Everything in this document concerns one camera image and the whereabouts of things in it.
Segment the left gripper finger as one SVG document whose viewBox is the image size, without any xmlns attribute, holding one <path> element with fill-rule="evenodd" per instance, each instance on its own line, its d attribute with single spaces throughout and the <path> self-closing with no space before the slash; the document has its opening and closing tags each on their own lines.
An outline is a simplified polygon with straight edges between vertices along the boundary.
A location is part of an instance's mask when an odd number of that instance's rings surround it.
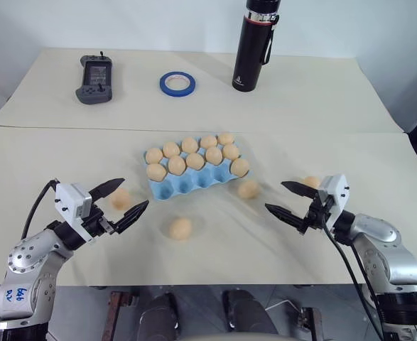
<svg viewBox="0 0 417 341">
<path fill-rule="evenodd" d="M 124 181 L 124 178 L 114 178 L 91 189 L 89 194 L 92 198 L 92 203 L 112 194 Z"/>
<path fill-rule="evenodd" d="M 124 216 L 116 223 L 114 223 L 114 232 L 121 234 L 132 226 L 148 207 L 149 200 L 144 200 L 139 204 L 133 206 L 130 210 L 124 213 Z"/>
</svg>

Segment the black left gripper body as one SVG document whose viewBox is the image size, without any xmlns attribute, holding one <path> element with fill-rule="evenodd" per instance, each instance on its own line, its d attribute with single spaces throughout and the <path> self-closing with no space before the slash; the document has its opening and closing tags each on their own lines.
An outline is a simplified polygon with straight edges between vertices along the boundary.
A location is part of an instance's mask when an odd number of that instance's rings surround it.
<svg viewBox="0 0 417 341">
<path fill-rule="evenodd" d="M 91 237 L 99 237 L 104 233 L 113 234 L 116 232 L 115 224 L 104 217 L 104 212 L 97 205 L 92 205 L 89 215 L 82 219 L 82 227 Z"/>
</svg>

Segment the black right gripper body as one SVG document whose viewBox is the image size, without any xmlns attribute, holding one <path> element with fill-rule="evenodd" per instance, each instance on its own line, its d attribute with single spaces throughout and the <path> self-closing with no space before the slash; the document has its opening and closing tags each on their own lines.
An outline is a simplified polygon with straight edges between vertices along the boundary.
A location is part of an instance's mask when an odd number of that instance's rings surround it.
<svg viewBox="0 0 417 341">
<path fill-rule="evenodd" d="M 324 200 L 319 195 L 316 195 L 305 216 L 307 226 L 313 229 L 324 229 L 334 204 L 335 199 L 332 195 L 328 195 Z"/>
</svg>

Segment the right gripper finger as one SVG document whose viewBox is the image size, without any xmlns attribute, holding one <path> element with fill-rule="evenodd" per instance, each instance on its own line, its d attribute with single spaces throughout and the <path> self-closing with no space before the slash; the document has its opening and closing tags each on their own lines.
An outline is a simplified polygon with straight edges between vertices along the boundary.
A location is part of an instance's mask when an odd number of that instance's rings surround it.
<svg viewBox="0 0 417 341">
<path fill-rule="evenodd" d="M 318 196 L 318 190 L 315 188 L 312 188 L 308 185 L 305 185 L 303 183 L 299 183 L 297 181 L 283 181 L 281 182 L 282 186 L 284 186 L 286 189 L 290 190 L 292 193 L 299 195 L 301 197 L 307 197 L 313 200 L 315 197 Z"/>
<path fill-rule="evenodd" d="M 278 220 L 289 224 L 290 226 L 297 229 L 300 234 L 305 234 L 307 227 L 303 224 L 303 219 L 294 215 L 290 210 L 278 205 L 272 205 L 265 203 L 265 208 Z"/>
</svg>

